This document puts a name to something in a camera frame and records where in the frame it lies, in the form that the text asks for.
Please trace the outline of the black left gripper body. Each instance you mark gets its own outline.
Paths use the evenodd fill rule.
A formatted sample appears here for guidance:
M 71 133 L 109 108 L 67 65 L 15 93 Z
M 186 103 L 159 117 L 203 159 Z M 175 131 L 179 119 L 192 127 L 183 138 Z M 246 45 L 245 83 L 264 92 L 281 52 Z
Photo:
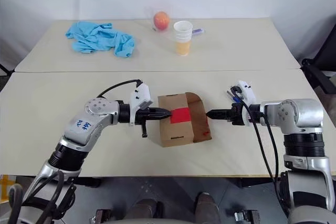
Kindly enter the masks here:
M 139 109 L 135 114 L 135 125 L 140 125 L 142 130 L 142 137 L 146 138 L 148 136 L 146 129 L 146 121 L 150 116 L 150 108 L 144 110 Z

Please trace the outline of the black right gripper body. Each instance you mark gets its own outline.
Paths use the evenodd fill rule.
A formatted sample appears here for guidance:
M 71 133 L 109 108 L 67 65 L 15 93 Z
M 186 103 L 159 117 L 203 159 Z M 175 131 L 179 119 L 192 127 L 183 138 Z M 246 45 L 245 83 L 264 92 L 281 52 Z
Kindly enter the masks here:
M 232 125 L 250 126 L 250 116 L 242 103 L 232 103 L 227 121 Z

